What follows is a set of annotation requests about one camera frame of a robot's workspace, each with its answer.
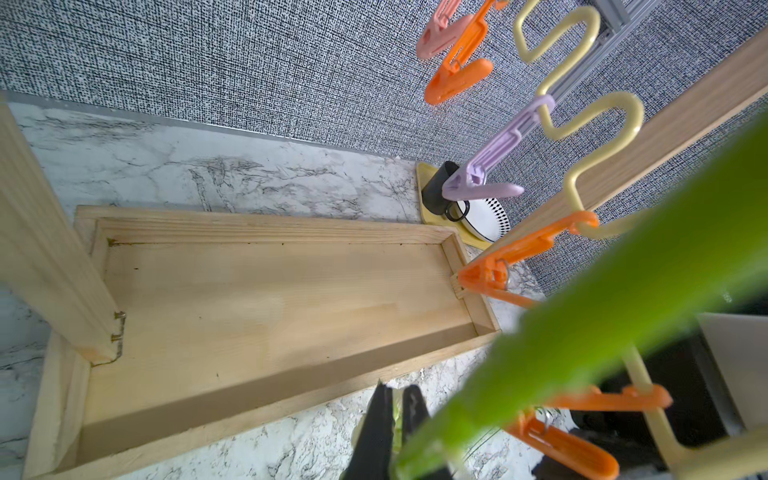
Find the white rose with stem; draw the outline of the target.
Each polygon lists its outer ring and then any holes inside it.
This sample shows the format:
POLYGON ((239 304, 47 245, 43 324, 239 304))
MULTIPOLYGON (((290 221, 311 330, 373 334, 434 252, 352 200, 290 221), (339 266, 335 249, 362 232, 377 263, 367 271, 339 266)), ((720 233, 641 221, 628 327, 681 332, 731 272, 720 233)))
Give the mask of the white rose with stem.
POLYGON ((393 461, 416 479, 484 430, 588 385, 632 347, 659 346, 725 295, 767 288, 767 122, 726 145, 593 265, 503 335, 486 360, 393 461))

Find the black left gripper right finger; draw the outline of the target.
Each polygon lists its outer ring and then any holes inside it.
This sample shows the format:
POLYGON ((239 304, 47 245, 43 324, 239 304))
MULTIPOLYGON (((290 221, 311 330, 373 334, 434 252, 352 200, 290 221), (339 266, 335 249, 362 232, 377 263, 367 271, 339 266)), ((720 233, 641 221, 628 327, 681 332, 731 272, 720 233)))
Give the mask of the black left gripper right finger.
MULTIPOLYGON (((430 419, 426 402, 420 388, 417 385, 409 385, 403 391, 403 413, 401 443, 405 447, 410 437, 418 430, 420 425, 430 419)), ((423 480, 452 480, 453 475, 446 465, 425 476, 423 480)))

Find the yellow plastic clip hanger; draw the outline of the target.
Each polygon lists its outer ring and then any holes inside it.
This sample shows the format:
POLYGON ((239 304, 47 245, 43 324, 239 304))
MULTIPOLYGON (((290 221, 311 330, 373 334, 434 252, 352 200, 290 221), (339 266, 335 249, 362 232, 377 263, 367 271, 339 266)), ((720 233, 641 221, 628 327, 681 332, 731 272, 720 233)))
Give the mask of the yellow plastic clip hanger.
MULTIPOLYGON (((645 118, 651 120, 766 26, 764 1, 661 1, 566 97, 553 119, 564 123, 605 93, 629 91, 641 99, 645 118)), ((601 222, 658 204, 766 110, 765 98, 755 101, 646 174, 598 208, 601 222)), ((521 162, 533 176, 534 197, 515 208, 514 219, 524 218, 557 193, 568 168, 612 139, 623 120, 623 112, 611 110, 562 141, 532 135, 521 162)))

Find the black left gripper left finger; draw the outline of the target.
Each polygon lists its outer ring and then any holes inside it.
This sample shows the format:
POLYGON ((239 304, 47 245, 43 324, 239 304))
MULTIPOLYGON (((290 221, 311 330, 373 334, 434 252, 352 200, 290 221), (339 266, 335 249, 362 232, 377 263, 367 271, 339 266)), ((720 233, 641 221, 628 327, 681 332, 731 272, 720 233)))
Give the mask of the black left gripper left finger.
POLYGON ((393 389, 379 383, 342 479, 388 479, 394 437, 393 389))

